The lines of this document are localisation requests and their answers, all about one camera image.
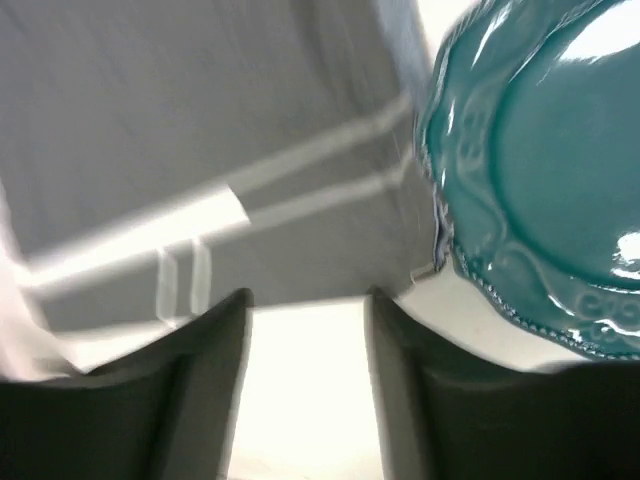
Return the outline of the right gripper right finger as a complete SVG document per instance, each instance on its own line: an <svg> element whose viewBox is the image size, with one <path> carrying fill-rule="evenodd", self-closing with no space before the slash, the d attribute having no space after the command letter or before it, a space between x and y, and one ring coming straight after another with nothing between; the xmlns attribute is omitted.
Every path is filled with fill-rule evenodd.
<svg viewBox="0 0 640 480"><path fill-rule="evenodd" d="M512 370L369 292L366 348L388 479L635 479L639 365Z"/></svg>

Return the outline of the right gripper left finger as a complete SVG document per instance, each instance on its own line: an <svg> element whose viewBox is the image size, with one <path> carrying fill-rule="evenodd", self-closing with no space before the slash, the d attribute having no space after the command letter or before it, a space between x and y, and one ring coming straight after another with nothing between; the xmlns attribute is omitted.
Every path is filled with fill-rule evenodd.
<svg viewBox="0 0 640 480"><path fill-rule="evenodd" d="M84 375L1 383L4 479L215 479L245 365L247 289Z"/></svg>

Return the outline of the grey striped cloth placemat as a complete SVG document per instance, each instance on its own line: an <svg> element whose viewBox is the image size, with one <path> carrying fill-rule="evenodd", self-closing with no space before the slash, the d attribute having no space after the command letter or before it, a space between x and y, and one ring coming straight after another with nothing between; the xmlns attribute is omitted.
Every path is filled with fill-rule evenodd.
<svg viewBox="0 0 640 480"><path fill-rule="evenodd" d="M442 263L413 1L5 1L1 372L62 335L393 293Z"/></svg>

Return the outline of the teal ceramic plate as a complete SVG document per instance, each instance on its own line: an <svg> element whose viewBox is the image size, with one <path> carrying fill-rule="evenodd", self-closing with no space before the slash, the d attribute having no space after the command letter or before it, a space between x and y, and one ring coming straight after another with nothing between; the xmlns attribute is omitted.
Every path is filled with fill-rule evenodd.
<svg viewBox="0 0 640 480"><path fill-rule="evenodd" d="M422 161L459 275L583 356L639 356L639 5L480 1L443 40Z"/></svg>

